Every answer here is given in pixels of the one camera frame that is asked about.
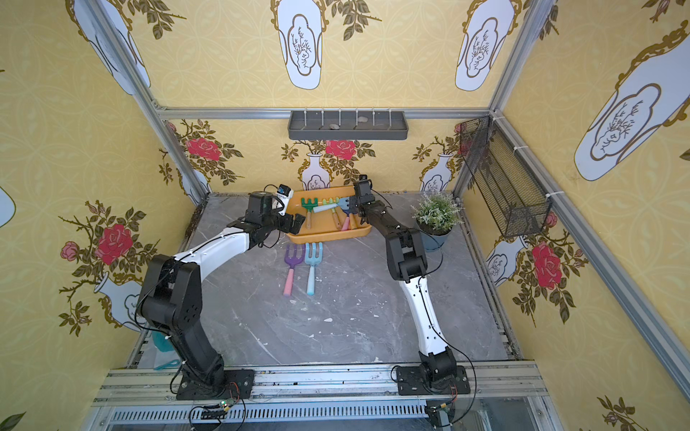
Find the light blue rake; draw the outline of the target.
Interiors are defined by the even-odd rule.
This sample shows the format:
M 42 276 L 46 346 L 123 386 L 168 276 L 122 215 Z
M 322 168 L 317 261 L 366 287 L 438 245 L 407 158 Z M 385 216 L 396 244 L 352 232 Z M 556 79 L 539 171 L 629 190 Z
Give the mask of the light blue rake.
M 328 199 L 325 204 L 313 208 L 313 212 L 321 213 L 327 210 L 335 210 L 336 208 L 339 208 L 344 213 L 348 213 L 350 211 L 350 197 Z
M 313 296 L 316 292 L 316 267 L 323 259 L 323 243 L 311 242 L 305 245 L 305 264 L 309 266 L 309 275 L 307 280 L 307 294 Z

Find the orange plastic storage tray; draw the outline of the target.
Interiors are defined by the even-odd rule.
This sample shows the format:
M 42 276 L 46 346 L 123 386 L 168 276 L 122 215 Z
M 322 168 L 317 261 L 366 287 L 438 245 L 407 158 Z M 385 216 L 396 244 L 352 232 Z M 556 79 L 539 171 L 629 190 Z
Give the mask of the orange plastic storage tray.
M 318 199 L 319 205 L 323 205 L 327 199 L 345 198 L 353 195 L 354 188 L 351 185 L 328 189 L 296 191 L 287 205 L 287 213 L 305 216 L 307 212 L 301 206 L 302 198 Z M 336 208 L 336 210 L 341 223 L 343 223 L 345 214 L 339 208 Z M 307 230 L 307 225 L 304 223 L 297 235 L 288 233 L 287 238 L 289 238 L 291 242 L 294 242 L 294 244 L 310 244 L 311 242 L 333 242 L 367 236 L 371 232 L 372 226 L 366 224 L 359 215 L 355 215 L 355 217 L 357 228 L 354 230 L 341 231 L 335 229 L 331 210 L 314 213 L 312 215 L 312 228 L 310 230 Z

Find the dark green rake wooden handle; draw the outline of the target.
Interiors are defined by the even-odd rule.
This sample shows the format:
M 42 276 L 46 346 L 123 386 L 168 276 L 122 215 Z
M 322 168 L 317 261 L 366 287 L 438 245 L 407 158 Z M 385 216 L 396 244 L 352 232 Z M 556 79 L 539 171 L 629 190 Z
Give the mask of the dark green rake wooden handle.
M 305 224 L 307 225 L 307 230 L 312 228 L 312 215 L 314 214 L 314 209 L 319 206 L 318 199 L 301 199 L 301 206 L 307 212 L 305 214 Z

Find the dark blue rake yellow handle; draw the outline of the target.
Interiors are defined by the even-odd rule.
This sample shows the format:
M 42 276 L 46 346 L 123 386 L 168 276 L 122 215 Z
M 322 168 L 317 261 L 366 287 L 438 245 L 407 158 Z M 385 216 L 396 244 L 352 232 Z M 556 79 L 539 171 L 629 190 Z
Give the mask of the dark blue rake yellow handle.
M 350 229 L 354 230 L 357 228 L 356 217 L 350 208 L 350 197 L 340 198 L 338 206 L 345 215 L 350 216 Z

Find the light green rake wooden handle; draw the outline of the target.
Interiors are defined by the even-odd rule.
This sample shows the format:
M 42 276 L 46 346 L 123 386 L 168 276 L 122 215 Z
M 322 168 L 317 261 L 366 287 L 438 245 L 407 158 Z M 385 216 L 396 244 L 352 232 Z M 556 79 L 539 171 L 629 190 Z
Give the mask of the light green rake wooden handle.
M 340 217 L 338 216 L 338 213 L 336 210 L 337 203 L 338 203 L 338 199 L 327 199 L 327 201 L 325 201 L 325 206 L 331 206 L 330 210 L 332 213 L 332 220 L 334 221 L 335 229 L 341 230 L 342 223 L 341 223 Z

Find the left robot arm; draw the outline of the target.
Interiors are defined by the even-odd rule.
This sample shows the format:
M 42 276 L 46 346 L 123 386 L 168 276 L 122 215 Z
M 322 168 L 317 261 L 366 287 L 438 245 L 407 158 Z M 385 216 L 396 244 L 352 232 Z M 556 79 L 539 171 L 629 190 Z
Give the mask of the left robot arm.
M 219 398 L 228 391 L 223 357 L 213 348 L 201 324 L 202 281 L 214 270 L 254 247 L 274 231 L 296 235 L 305 222 L 287 212 L 294 191 L 286 185 L 276 193 L 250 194 L 245 215 L 220 233 L 174 256 L 158 254 L 148 264 L 136 312 L 151 330 L 163 332 L 181 359 L 186 388 L 199 399 Z

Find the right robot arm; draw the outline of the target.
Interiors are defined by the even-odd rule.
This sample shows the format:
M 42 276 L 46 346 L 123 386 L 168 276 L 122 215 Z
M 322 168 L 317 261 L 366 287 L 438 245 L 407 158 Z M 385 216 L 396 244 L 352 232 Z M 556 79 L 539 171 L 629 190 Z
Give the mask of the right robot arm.
M 418 336 L 420 374 L 429 388 L 457 376 L 456 358 L 443 336 L 429 295 L 429 263 L 420 230 L 410 228 L 377 199 L 373 184 L 362 175 L 354 183 L 350 209 L 383 235 L 389 273 L 404 292 Z

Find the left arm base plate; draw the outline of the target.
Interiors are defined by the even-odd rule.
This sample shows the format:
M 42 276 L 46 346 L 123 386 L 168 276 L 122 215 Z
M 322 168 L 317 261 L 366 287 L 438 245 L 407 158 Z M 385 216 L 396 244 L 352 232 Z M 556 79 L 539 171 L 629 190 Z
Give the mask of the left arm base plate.
M 251 369 L 225 369 L 203 380 L 192 372 L 183 371 L 183 380 L 176 400 L 248 400 L 251 397 L 255 371 Z

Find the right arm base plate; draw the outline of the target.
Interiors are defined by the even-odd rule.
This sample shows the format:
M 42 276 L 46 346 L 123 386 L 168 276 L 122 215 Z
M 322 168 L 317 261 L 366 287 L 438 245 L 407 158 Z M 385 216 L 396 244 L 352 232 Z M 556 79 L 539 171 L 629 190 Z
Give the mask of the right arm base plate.
M 449 375 L 441 376 L 428 373 L 421 365 L 394 366 L 391 377 L 397 386 L 399 395 L 467 395 L 471 393 L 469 379 L 463 366 Z

